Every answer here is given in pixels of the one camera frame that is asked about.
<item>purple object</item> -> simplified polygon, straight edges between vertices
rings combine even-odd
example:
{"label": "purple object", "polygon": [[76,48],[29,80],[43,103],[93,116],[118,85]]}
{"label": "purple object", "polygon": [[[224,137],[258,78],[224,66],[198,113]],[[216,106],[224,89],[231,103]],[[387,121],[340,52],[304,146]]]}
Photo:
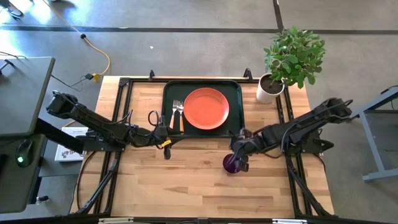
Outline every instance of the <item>purple object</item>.
{"label": "purple object", "polygon": [[230,174],[236,174],[237,172],[241,171],[238,167],[236,167],[237,159],[233,159],[234,154],[228,154],[224,157],[223,166],[226,172]]}

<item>butcher block tabletop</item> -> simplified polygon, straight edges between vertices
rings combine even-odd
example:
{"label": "butcher block tabletop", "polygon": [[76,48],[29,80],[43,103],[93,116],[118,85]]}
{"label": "butcher block tabletop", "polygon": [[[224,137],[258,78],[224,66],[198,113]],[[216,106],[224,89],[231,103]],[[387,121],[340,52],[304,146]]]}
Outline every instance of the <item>butcher block tabletop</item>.
{"label": "butcher block tabletop", "polygon": [[[112,118],[120,78],[103,78],[95,112],[108,119]],[[164,85],[165,83],[133,84],[129,105],[133,109],[132,124],[153,129],[147,116],[151,110],[161,113]],[[245,127],[248,130],[255,131],[279,123],[275,101],[268,104],[258,102],[256,83],[240,85]],[[126,92],[122,95],[118,120],[123,116]],[[305,88],[290,86],[289,92],[295,117],[310,111]],[[281,100],[287,120],[283,94]],[[223,169],[223,158],[231,153],[228,141],[225,138],[185,139],[173,145],[170,160],[165,160],[163,150],[156,147],[136,149],[127,146],[119,165],[111,216],[293,218],[285,158],[271,159],[256,154],[249,157],[249,172],[227,174]],[[278,155],[278,150],[274,149],[270,154]],[[322,163],[311,154],[302,157],[308,188],[325,210],[333,213]],[[104,152],[97,152],[82,173],[80,206],[83,206],[98,185],[103,158]],[[104,190],[101,210],[108,198],[108,189],[106,187]],[[300,208],[304,211],[300,190],[298,198]],[[75,211],[76,200],[71,209],[71,212]]]}

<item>fork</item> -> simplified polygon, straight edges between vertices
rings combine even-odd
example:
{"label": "fork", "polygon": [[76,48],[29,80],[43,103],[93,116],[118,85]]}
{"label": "fork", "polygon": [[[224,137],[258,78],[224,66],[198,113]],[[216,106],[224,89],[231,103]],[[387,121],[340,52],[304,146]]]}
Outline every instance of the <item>fork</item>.
{"label": "fork", "polygon": [[184,125],[182,123],[182,112],[184,111],[184,103],[182,103],[182,101],[179,101],[177,103],[177,111],[180,112],[180,131],[184,132]]}
{"label": "fork", "polygon": [[171,129],[173,129],[173,127],[174,127],[174,114],[175,114],[175,111],[177,110],[177,103],[178,103],[178,100],[173,100],[173,114],[172,114],[172,120],[170,121]]}

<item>potted plant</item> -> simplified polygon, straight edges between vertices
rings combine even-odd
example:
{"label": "potted plant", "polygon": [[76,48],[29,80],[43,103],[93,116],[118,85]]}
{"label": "potted plant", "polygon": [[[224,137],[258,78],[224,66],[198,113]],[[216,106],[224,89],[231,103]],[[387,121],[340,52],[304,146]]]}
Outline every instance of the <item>potted plant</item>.
{"label": "potted plant", "polygon": [[314,73],[322,71],[324,45],[325,41],[312,31],[292,27],[276,33],[270,48],[264,48],[267,53],[266,74],[260,78],[257,99],[270,102],[283,92],[285,85],[297,83],[299,88],[303,88],[305,78],[313,85]]}

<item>concrete floor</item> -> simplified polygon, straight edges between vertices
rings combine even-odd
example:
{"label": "concrete floor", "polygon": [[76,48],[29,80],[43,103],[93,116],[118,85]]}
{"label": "concrete floor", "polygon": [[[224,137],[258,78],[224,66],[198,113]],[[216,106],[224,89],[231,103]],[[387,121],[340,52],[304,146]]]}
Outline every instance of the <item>concrete floor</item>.
{"label": "concrete floor", "polygon": [[[64,26],[39,0],[13,1],[25,18],[16,21],[0,12],[0,22],[15,26]],[[280,0],[285,26],[305,29],[397,30],[395,0]],[[76,26],[93,27],[194,27],[275,29],[272,0],[112,0],[60,1],[52,4]],[[246,67],[259,77],[264,73],[264,51],[272,34],[87,32],[97,47],[107,52],[112,67],[107,75],[208,75],[240,77]],[[326,40],[323,71],[314,86],[307,86],[310,106],[337,96],[354,99],[355,109],[389,86],[398,84],[396,58],[398,35],[322,35]],[[100,72],[106,60],[87,46],[75,32],[0,30],[0,50],[29,57],[56,58],[53,74],[67,83],[88,72]],[[51,91],[74,94],[95,109],[100,85],[84,82],[81,92],[51,79],[43,105]],[[66,121],[42,112],[40,117],[57,127]],[[358,121],[325,126],[323,139],[335,143],[325,153],[326,173],[335,213],[341,217],[380,222],[398,221],[398,177],[363,183],[361,175],[376,171],[370,147]],[[49,144],[46,154],[55,150]],[[73,174],[79,164],[55,164],[48,155],[43,175]],[[398,167],[398,153],[387,155],[388,166]],[[59,178],[50,184],[51,178]],[[29,205],[25,212],[0,215],[0,219],[66,214],[73,185],[72,176],[46,177],[40,188],[52,189],[60,206]]]}

